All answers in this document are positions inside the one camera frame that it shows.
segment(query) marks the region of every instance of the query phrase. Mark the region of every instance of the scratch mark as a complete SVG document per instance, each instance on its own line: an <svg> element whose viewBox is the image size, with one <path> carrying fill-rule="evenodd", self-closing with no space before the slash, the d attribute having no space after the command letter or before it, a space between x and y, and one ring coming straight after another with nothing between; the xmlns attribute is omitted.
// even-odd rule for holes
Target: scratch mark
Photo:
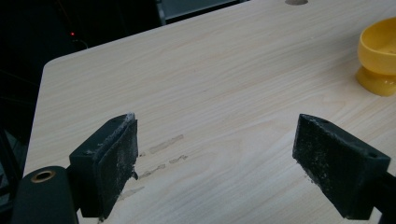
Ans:
<svg viewBox="0 0 396 224"><path fill-rule="evenodd" d="M138 188L138 189L130 189L130 190L125 191L125 192L122 193L122 194L120 195L120 197L117 199L117 202L118 202L118 201L123 201L124 199L126 199L126 198L128 198L128 197L130 197L130 196L132 196L132 195L134 195L134 194L136 194L138 191L142 190L143 188L144 188L144 187L140 187L140 188Z"/></svg>
<svg viewBox="0 0 396 224"><path fill-rule="evenodd" d="M143 173L141 176L139 176L139 179L148 177L149 175L154 174L154 172L156 172L156 171L158 171L158 170L161 170L161 169L164 169L164 168L165 168L165 164L159 165L159 166L158 166L157 168L155 168L154 170L152 170L152 171L146 171L145 173Z"/></svg>
<svg viewBox="0 0 396 224"><path fill-rule="evenodd" d="M159 152L159 151L161 151L161 150L163 150L163 149L166 149L167 147L170 147L170 146L173 145L175 142L177 142L177 141L179 141L179 140L181 140L181 139L183 139L183 138L184 138L184 135L183 135L183 134L180 134L180 135L178 135L178 136L176 136L176 137L174 137L174 138L172 138L172 139L169 139L169 140L166 141L166 142L163 142L163 143L159 144L159 145L156 146L156 147L151 147L148 151L151 152L152 154L154 154L154 153Z"/></svg>
<svg viewBox="0 0 396 224"><path fill-rule="evenodd" d="M169 161L169 163L176 163L176 162L178 162L181 159L186 160L187 158L188 158L188 156L181 155L179 158Z"/></svg>

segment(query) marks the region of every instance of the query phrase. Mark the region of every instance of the light wood tabletop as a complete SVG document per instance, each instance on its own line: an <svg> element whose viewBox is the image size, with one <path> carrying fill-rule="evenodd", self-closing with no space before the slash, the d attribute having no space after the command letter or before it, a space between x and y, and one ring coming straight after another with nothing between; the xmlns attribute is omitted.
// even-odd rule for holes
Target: light wood tabletop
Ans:
<svg viewBox="0 0 396 224"><path fill-rule="evenodd" d="M252 0L53 60L25 173L134 112L140 179L105 223L377 223L343 219L291 152L305 113L396 158L396 96L355 79L361 31L394 16L394 0Z"/></svg>

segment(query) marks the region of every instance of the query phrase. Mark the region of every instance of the wooden table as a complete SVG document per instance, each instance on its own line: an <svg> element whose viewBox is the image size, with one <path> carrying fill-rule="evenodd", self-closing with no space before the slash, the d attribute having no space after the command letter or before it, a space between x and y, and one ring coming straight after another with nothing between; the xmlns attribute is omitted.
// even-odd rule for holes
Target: wooden table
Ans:
<svg viewBox="0 0 396 224"><path fill-rule="evenodd" d="M394 0L253 0L56 59L25 172L66 167L103 123L132 111L141 178L106 223L365 223L342 219L291 150L305 113L396 158L396 96L354 78L360 32L395 15Z"/></svg>

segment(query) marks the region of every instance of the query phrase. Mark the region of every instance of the yellow cup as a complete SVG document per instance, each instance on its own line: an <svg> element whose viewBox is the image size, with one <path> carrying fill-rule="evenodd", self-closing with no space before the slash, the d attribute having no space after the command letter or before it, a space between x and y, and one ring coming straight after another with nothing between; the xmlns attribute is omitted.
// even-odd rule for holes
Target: yellow cup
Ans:
<svg viewBox="0 0 396 224"><path fill-rule="evenodd" d="M356 78L366 90L381 96L396 92L396 17L361 33L358 56L362 67Z"/></svg>

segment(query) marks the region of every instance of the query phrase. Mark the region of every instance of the wood grain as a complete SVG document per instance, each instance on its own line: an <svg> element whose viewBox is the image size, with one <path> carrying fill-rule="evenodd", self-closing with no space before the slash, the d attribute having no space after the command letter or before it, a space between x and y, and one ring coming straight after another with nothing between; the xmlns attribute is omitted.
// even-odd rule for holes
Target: wood grain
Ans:
<svg viewBox="0 0 396 224"><path fill-rule="evenodd" d="M330 120L396 158L396 98L354 78L360 32L395 12L393 0L253 0L56 59L25 172L66 167L132 111L142 178L105 223L352 223L291 157L297 119Z"/></svg>

